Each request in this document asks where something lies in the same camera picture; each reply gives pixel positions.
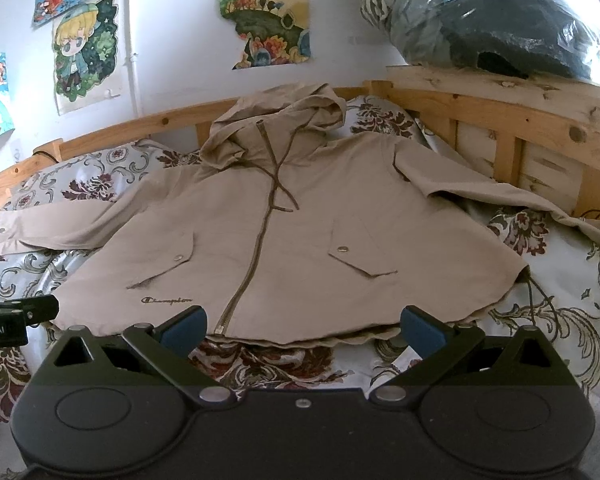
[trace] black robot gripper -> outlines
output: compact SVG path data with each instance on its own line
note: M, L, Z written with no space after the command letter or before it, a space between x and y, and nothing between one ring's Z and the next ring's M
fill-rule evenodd
M187 360L206 333L192 306L120 336L72 327L16 403L26 480L584 478L584 394L545 336L448 327L414 306L402 336L423 361L357 389L247 390Z

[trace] mattress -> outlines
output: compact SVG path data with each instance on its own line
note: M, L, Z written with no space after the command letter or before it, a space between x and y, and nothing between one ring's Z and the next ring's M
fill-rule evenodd
M359 97L348 103L348 110L346 124L333 132L334 136L371 130L411 137L458 160L459 155L417 118L391 102ZM81 155L34 174L13 190L3 209L61 200L114 201L151 171L197 163L197 152L177 153L152 140L141 140ZM469 201L461 206L520 254L530 269L529 279L516 284L492 309L477 312L463 322L479 326L488 335L511 335L519 326L531 323L542 329L595 410L596 433L582 469L593 479L600 479L600 249L545 213ZM0 256L0 300L53 293L93 252L48 250ZM8 426L13 405L61 334L52 323L43 323L29 328L28 335L28 345L0 349L3 478L13 478L25 468ZM267 387L361 388L368 393L420 361L399 336L354 344L359 340L331 338L312 348L284 349L205 340L189 359L238 392Z

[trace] hooded jacket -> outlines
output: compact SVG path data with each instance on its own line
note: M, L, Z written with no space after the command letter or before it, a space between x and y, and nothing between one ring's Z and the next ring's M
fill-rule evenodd
M548 210L600 243L413 140L327 140L345 113L327 85L241 98L200 166L151 173L115 203L0 212L0 254L101 248L55 291L61 329L109 335L200 304L211 335L287 345L396 324L408 304L450 322L502 298L524 260L449 193Z

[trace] jacket hood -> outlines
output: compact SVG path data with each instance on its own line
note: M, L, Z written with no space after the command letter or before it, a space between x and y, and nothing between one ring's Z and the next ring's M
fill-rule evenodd
M271 169L303 158L344 124L346 109L327 84L282 85L242 97L211 126L200 160L223 170L238 162Z

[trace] white wall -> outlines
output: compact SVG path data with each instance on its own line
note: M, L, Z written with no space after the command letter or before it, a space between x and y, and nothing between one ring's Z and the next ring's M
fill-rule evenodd
M310 0L310 62L233 71L244 44L234 24L220 17L216 0L129 3L128 52L138 54L130 70L136 77L122 96L58 116L52 25L31 28L34 0L0 0L0 51L7 54L16 124L11 136L0 137L0 171L13 164L9 143L14 140L29 156L49 140L68 140L145 114L298 80L355 85L383 78L388 64L403 63L362 19L358 0Z

